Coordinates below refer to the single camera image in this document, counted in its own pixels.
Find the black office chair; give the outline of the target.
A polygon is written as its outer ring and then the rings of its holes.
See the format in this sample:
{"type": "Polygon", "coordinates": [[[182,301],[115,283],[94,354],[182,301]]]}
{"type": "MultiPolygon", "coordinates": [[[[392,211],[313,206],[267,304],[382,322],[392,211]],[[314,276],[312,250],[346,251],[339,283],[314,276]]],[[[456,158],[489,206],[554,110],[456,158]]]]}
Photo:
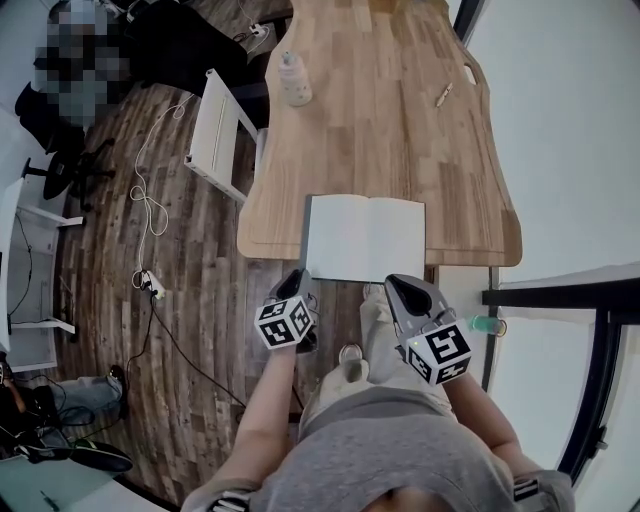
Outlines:
{"type": "Polygon", "coordinates": [[[103,171],[95,167],[102,151],[113,146],[115,139],[104,140],[93,152],[86,151],[84,130],[61,118],[57,109],[48,103],[47,96],[35,91],[31,83],[18,96],[15,113],[21,126],[36,139],[45,154],[52,156],[47,169],[33,167],[28,158],[22,176],[45,178],[45,200],[54,199],[70,188],[72,195],[79,200],[81,210],[90,212],[92,206],[87,202],[88,178],[112,179],[115,176],[113,170],[103,171]]]}

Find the white low shelf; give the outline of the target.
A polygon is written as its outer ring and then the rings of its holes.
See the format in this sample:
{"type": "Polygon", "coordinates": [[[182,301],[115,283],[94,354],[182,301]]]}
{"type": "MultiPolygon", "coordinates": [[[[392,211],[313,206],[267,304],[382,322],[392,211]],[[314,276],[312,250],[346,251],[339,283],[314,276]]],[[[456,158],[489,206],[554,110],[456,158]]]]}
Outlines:
{"type": "Polygon", "coordinates": [[[0,351],[16,372],[57,366],[55,336],[76,336],[76,326],[54,316],[59,232],[85,219],[37,206],[20,178],[0,197],[0,351]]]}

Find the pale green panel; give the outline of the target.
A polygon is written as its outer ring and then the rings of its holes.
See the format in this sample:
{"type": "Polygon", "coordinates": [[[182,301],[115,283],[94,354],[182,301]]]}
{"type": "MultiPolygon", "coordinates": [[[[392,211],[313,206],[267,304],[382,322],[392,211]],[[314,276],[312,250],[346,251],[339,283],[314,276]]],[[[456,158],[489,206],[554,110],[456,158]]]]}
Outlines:
{"type": "Polygon", "coordinates": [[[113,477],[71,460],[32,464],[18,456],[0,461],[0,497],[13,512],[63,511],[113,477]]]}

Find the white dotted bottle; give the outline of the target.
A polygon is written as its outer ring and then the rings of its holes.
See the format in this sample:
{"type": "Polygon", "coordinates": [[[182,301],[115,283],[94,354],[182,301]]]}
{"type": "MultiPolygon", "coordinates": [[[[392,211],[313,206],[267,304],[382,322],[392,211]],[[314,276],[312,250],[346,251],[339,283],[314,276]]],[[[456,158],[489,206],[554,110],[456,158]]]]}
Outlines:
{"type": "Polygon", "coordinates": [[[313,93],[308,73],[299,55],[290,51],[284,52],[278,65],[278,76],[282,96],[288,105],[301,107],[311,101],[313,93]]]}

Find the dark green cover notebook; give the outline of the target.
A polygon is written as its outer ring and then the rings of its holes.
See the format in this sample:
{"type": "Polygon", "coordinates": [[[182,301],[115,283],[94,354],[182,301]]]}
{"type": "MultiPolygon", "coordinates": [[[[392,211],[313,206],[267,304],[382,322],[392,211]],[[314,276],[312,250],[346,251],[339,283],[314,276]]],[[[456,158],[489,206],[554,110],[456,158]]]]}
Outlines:
{"type": "Polygon", "coordinates": [[[353,194],[306,198],[300,263],[317,280],[423,278],[426,210],[419,202],[353,194]]]}

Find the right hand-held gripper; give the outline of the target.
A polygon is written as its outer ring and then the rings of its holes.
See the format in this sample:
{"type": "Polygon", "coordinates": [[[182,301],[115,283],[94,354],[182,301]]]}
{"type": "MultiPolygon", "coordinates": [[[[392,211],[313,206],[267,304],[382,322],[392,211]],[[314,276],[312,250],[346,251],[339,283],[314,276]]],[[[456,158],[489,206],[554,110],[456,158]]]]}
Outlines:
{"type": "Polygon", "coordinates": [[[469,329],[439,288],[414,276],[392,274],[384,289],[403,362],[430,386],[464,375],[472,358],[469,329]]]}

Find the green plastic bottle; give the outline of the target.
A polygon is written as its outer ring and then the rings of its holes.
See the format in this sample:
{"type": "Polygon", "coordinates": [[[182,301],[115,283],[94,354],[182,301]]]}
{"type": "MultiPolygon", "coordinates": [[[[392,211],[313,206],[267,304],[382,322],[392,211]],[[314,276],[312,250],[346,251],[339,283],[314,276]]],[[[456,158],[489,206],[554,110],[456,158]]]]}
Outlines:
{"type": "Polygon", "coordinates": [[[502,337],[506,334],[507,324],[503,319],[492,316],[475,315],[469,321],[472,330],[502,337]]]}

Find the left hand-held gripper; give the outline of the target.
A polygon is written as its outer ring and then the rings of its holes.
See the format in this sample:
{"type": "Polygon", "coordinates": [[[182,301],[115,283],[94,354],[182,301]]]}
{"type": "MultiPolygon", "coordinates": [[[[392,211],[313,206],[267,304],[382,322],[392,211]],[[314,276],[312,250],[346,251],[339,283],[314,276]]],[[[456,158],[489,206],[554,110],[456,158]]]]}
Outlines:
{"type": "Polygon", "coordinates": [[[293,347],[298,354],[316,351],[319,314],[313,310],[315,304],[307,269],[296,268],[284,276],[255,313],[254,327],[266,348],[293,347]]]}

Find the white wooden chair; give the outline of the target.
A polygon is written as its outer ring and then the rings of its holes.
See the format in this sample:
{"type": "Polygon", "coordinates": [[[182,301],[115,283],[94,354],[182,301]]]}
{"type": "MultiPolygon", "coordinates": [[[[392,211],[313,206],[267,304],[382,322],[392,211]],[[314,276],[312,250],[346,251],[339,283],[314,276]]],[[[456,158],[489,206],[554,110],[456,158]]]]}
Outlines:
{"type": "Polygon", "coordinates": [[[234,201],[247,196],[232,183],[235,144],[241,125],[256,145],[254,173],[260,171],[268,129],[257,128],[214,69],[206,71],[206,85],[184,164],[234,201]]]}

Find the black chair with jacket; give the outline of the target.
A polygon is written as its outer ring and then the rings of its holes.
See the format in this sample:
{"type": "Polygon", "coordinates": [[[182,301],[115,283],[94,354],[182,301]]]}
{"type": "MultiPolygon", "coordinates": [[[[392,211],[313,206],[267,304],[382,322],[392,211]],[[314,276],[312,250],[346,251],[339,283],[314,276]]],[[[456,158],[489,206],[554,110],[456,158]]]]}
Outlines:
{"type": "Polygon", "coordinates": [[[247,78],[247,51],[175,0],[150,4],[129,23],[124,36],[132,75],[144,88],[161,84],[200,97],[209,70],[228,87],[247,78]]]}

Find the person's right forearm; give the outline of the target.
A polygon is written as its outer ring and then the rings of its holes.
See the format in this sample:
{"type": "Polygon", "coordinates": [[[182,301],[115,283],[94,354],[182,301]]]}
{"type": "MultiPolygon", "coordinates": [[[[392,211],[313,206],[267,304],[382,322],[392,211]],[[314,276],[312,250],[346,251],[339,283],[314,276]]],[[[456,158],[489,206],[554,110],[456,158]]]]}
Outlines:
{"type": "Polygon", "coordinates": [[[516,471],[525,466],[518,437],[511,423],[490,396],[469,374],[446,382],[444,391],[458,421],[475,433],[507,465],[516,471]]]}

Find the person's grey shirt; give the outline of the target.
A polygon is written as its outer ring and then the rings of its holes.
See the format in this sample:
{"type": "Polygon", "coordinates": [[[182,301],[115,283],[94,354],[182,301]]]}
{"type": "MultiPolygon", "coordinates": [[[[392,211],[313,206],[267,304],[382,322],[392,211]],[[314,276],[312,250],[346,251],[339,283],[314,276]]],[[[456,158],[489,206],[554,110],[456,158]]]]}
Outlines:
{"type": "Polygon", "coordinates": [[[426,396],[392,388],[335,403],[263,482],[210,481],[181,512],[362,512],[401,488],[439,497],[453,512],[575,512],[567,475],[535,470],[516,477],[426,396]]]}

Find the black window frame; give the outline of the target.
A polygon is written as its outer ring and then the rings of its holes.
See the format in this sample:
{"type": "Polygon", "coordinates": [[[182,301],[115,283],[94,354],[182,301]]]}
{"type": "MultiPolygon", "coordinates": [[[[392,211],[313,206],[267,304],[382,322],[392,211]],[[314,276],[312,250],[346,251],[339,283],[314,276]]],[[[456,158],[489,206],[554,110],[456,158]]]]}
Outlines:
{"type": "Polygon", "coordinates": [[[577,512],[640,512],[640,0],[461,0],[456,25],[522,232],[482,295],[491,396],[577,512]]]}

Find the person's beige trousers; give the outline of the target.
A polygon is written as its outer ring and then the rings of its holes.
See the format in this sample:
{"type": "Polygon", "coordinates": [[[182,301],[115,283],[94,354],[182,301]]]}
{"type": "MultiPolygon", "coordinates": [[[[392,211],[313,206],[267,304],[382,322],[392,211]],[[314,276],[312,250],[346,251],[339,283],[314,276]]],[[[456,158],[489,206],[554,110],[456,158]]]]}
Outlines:
{"type": "Polygon", "coordinates": [[[338,364],[321,380],[303,412],[299,436],[346,419],[419,414],[452,418],[444,392],[430,387],[402,361],[386,295],[363,301],[360,322],[363,358],[338,364]]]}

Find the person's left forearm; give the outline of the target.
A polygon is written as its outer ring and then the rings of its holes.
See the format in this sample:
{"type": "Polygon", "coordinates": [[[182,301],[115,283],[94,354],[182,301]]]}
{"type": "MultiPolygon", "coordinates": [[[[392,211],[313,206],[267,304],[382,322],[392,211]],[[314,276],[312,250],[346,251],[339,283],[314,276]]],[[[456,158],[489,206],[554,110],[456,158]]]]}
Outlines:
{"type": "Polygon", "coordinates": [[[278,469],[289,447],[288,418],[295,366],[294,347],[270,353],[239,424],[229,458],[209,482],[187,498],[182,512],[204,509],[213,501],[214,491],[230,483],[259,486],[278,469]]]}

